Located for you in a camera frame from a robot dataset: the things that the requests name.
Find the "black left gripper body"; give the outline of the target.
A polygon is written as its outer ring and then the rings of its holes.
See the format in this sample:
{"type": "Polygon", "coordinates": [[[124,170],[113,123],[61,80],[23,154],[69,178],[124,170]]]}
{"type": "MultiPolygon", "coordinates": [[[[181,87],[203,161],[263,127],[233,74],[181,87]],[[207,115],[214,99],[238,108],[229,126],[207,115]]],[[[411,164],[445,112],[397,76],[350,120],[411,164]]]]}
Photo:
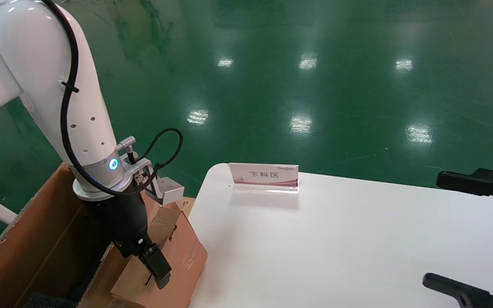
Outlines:
{"type": "Polygon", "coordinates": [[[145,203],[135,188],[127,188],[125,193],[103,201],[83,201],[83,205],[124,258],[152,259],[155,247],[147,232],[145,203]]]}

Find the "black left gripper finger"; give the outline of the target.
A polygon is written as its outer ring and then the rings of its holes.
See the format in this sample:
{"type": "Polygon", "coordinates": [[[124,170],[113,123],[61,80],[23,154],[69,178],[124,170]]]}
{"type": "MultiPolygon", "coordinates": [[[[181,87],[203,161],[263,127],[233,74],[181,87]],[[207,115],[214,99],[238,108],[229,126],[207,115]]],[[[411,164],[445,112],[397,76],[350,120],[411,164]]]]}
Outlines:
{"type": "Polygon", "coordinates": [[[154,243],[144,245],[138,257],[149,270],[158,289],[163,289],[170,281],[171,266],[162,250],[154,243]]]}

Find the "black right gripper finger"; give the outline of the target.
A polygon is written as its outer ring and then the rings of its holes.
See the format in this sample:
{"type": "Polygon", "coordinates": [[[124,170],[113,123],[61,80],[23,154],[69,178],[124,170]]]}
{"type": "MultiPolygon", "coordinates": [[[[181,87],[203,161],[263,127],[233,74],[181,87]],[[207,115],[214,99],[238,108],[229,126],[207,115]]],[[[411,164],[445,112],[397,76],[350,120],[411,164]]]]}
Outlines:
{"type": "Polygon", "coordinates": [[[454,298],[460,308],[493,308],[493,295],[472,285],[434,273],[425,274],[422,284],[426,288],[454,298]]]}
{"type": "Polygon", "coordinates": [[[472,174],[443,171],[437,175],[437,187],[471,195],[493,196],[493,170],[479,168],[472,174]]]}

